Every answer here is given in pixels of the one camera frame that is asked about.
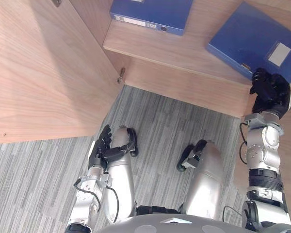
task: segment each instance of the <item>cabinet door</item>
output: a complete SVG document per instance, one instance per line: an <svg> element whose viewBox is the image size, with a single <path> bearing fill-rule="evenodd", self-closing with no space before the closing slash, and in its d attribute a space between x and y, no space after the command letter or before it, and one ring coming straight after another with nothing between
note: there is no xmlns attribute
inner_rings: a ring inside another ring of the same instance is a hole
<svg viewBox="0 0 291 233"><path fill-rule="evenodd" d="M117 78L69 0L0 0L0 143L94 134Z"/></svg>

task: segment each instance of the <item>blue binder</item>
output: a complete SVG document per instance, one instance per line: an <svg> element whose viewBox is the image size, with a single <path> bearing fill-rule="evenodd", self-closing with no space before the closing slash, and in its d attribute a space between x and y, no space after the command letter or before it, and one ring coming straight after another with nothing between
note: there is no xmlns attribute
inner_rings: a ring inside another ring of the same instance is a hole
<svg viewBox="0 0 291 233"><path fill-rule="evenodd" d="M183 35L193 0L113 0L113 19Z"/></svg>
<svg viewBox="0 0 291 233"><path fill-rule="evenodd" d="M251 79L259 67L291 83L291 31L243 2L207 50Z"/></svg>

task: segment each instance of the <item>floor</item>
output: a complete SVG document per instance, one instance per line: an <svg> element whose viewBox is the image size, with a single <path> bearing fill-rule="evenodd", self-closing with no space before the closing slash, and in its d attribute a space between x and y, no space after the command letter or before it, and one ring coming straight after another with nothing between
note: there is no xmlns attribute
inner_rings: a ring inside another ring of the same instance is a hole
<svg viewBox="0 0 291 233"><path fill-rule="evenodd" d="M240 210L245 196L232 184L240 120L205 108L125 86L102 124L136 129L139 156L132 158L138 204L178 208L192 170L179 173L182 150L199 139L212 140L222 152L225 205ZM87 153L96 136L0 144L0 233L63 232L74 204L72 184L86 172ZM229 210L225 219L240 225ZM106 220L101 212L95 230Z"/></svg>

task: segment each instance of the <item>humanoid robot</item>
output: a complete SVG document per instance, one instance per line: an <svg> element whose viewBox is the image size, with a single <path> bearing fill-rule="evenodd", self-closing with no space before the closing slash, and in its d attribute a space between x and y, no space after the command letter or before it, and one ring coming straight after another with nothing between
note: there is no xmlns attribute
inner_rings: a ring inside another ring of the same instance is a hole
<svg viewBox="0 0 291 233"><path fill-rule="evenodd" d="M291 233L291 221L280 177L278 120L291 105L289 83L259 68L250 94L257 93L252 114L240 124L247 145L248 201L242 207L242 228L215 220L222 188L219 150L206 140L188 146L177 170L195 169L185 202L178 210L136 206L130 157L138 155L134 129L121 127L111 140L107 125L89 157L87 175L74 184L77 191L66 233L91 233L91 223L104 211L110 225L99 233ZM242 126L248 127L247 140Z"/></svg>

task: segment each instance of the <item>door hinge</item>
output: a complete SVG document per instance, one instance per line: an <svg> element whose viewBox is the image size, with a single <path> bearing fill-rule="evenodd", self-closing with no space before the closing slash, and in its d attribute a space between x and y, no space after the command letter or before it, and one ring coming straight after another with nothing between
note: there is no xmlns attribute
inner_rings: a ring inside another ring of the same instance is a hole
<svg viewBox="0 0 291 233"><path fill-rule="evenodd" d="M121 72L120 72L120 77L118 77L117 80L116 80L118 84L121 83L121 81L123 79L123 75L125 74L125 71L126 71L125 67L122 67L121 68Z"/></svg>
<svg viewBox="0 0 291 233"><path fill-rule="evenodd" d="M55 5L56 7L59 7L60 4L62 3L62 0L52 0L52 2L54 3L54 5Z"/></svg>

